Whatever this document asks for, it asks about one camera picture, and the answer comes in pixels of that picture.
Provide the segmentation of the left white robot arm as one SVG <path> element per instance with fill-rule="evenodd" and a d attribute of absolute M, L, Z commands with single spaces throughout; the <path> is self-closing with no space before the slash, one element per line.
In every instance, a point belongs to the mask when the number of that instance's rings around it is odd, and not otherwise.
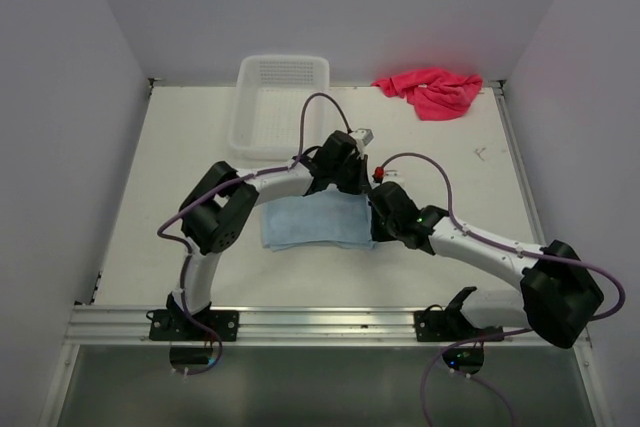
<path fill-rule="evenodd" d="M 213 277 L 222 253 L 239 238 L 254 208 L 328 189 L 363 194 L 369 186 L 365 148 L 373 138 L 369 129 L 336 131 L 320 147 L 300 152 L 283 165 L 258 170 L 215 163 L 157 232 L 186 248 L 177 287 L 166 304 L 175 331 L 189 340 L 213 334 L 213 324 L 207 320 Z"/>

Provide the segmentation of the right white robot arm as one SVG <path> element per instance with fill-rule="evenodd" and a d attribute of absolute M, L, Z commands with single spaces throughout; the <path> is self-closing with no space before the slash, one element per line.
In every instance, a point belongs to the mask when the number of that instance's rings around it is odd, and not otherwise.
<path fill-rule="evenodd" d="M 418 208 L 395 182 L 373 188 L 368 198 L 376 239 L 399 241 L 412 250 L 463 262 L 508 286 L 497 291 L 465 287 L 445 307 L 415 312 L 421 341 L 473 337 L 498 341 L 505 328 L 514 327 L 569 348 L 604 301 L 602 290 L 566 243 L 521 244 L 475 233 L 456 224 L 442 208 Z"/>

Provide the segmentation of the light blue towel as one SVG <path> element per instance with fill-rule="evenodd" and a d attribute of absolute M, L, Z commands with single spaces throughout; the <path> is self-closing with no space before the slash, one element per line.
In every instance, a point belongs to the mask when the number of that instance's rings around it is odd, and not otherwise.
<path fill-rule="evenodd" d="M 365 196 L 326 190 L 266 203 L 261 241 L 272 251 L 309 245 L 371 250 L 375 246 L 371 222 Z"/>

